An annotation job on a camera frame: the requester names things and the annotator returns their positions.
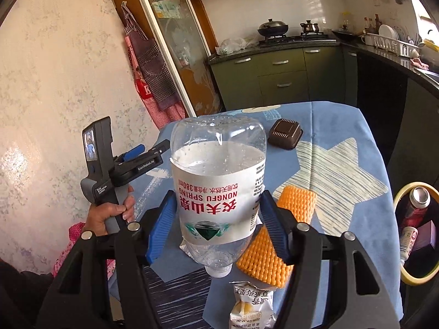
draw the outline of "yellow sponge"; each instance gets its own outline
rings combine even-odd
[[[317,194],[310,190],[287,185],[280,195],[277,206],[291,211],[298,222],[309,224],[313,217],[316,199]],[[245,274],[279,288],[285,287],[293,270],[293,266],[287,266],[276,256],[265,226],[261,228],[236,265]]]

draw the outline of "display screen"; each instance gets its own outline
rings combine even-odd
[[[85,158],[87,161],[96,161],[97,160],[97,150],[96,150],[96,142],[94,140],[94,131],[91,128],[87,130],[83,134],[84,136],[84,150],[85,150]]]

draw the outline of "black countertop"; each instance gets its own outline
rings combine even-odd
[[[387,52],[384,49],[375,48],[374,46],[366,46],[360,42],[344,42],[341,41],[342,46],[350,47],[359,53],[366,54],[368,56],[375,57],[385,63],[388,63],[392,67],[406,74],[409,78],[413,79],[423,88],[428,90],[433,96],[439,99],[439,84],[432,81],[425,76],[416,67],[414,67],[409,58],[399,57],[394,53]],[[436,69],[438,66],[430,65],[430,69]]]
[[[218,56],[216,54],[213,54],[209,57],[207,62],[209,65],[213,65],[213,64],[225,62],[225,61],[236,59],[236,58],[252,56],[253,54],[281,51],[284,49],[326,47],[326,46],[332,47],[332,46],[339,46],[339,45],[340,45],[340,42],[336,41],[335,39],[330,39],[330,40],[322,40],[322,41],[296,41],[296,42],[291,42],[291,43],[282,43],[279,45],[271,45],[271,46],[264,46],[264,47],[256,46],[256,47],[242,49],[238,52],[228,54],[226,56]]]

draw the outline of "hand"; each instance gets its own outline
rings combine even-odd
[[[134,192],[134,188],[129,185],[128,193]],[[88,211],[87,220],[83,231],[91,230],[96,236],[108,235],[105,228],[104,221],[110,216],[116,216],[122,214],[122,217],[127,222],[134,221],[134,204],[136,203],[132,195],[128,195],[123,205],[116,205],[112,203],[104,203],[99,206],[91,204]]]

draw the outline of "blue tablecloth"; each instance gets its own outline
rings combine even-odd
[[[280,118],[298,121],[303,136],[296,149],[286,151],[268,145],[264,184],[278,197],[287,184],[317,193],[311,225],[320,232],[339,236],[355,233],[375,264],[389,292],[399,319],[403,316],[399,294],[399,239],[392,194],[382,157],[361,112],[347,105],[329,102],[296,103],[228,112],[246,113],[258,119],[267,135]],[[167,125],[157,142],[170,138]],[[159,168],[132,182],[137,200],[136,215],[160,204],[173,189],[170,154]],[[206,275],[180,249],[181,232],[175,220],[162,256],[145,274],[159,317],[165,327],[227,329],[235,303],[230,281],[249,280],[236,266],[222,279]],[[328,287],[328,262],[322,262],[319,298],[313,326],[323,319]],[[111,293],[118,297],[116,274],[110,280]],[[285,290],[274,294],[279,310]]]

